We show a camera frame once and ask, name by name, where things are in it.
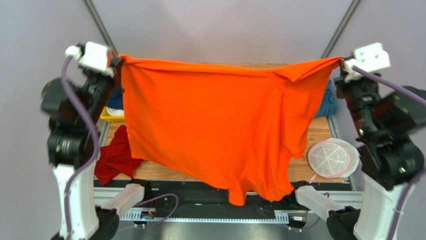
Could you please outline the orange t-shirt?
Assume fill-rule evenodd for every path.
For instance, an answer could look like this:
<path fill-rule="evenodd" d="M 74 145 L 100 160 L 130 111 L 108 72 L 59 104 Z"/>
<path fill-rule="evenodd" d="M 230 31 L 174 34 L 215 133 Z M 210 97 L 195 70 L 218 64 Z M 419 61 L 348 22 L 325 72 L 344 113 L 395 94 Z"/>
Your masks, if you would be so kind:
<path fill-rule="evenodd" d="M 250 69 L 123 56 L 124 117 L 132 157 L 228 191 L 279 201 L 291 159 L 307 147 L 340 57 Z"/>

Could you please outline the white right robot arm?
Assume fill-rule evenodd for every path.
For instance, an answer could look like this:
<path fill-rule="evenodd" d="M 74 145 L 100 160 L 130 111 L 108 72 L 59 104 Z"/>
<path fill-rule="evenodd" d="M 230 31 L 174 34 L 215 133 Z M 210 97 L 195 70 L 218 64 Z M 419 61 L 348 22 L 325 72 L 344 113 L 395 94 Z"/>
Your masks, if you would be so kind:
<path fill-rule="evenodd" d="M 306 181 L 296 184 L 292 200 L 324 220 L 335 240 L 394 240 L 405 202 L 426 173 L 425 157 L 410 137 L 426 126 L 426 92 L 369 73 L 352 57 L 341 61 L 334 83 L 360 142 L 362 205 L 338 203 Z"/>

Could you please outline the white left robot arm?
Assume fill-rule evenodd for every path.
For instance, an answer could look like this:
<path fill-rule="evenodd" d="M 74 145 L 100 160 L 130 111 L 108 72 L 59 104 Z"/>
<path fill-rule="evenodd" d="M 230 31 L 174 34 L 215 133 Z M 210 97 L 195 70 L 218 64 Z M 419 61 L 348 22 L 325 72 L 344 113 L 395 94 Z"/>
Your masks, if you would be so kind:
<path fill-rule="evenodd" d="M 41 92 L 41 110 L 48 115 L 48 160 L 60 193 L 61 226 L 56 240 L 111 240 L 120 219 L 152 192 L 151 183 L 132 179 L 101 206 L 95 205 L 94 170 L 100 152 L 97 122 L 113 91 L 122 92 L 123 58 L 107 61 L 105 71 L 82 67 L 86 82 L 73 84 L 66 71 Z"/>

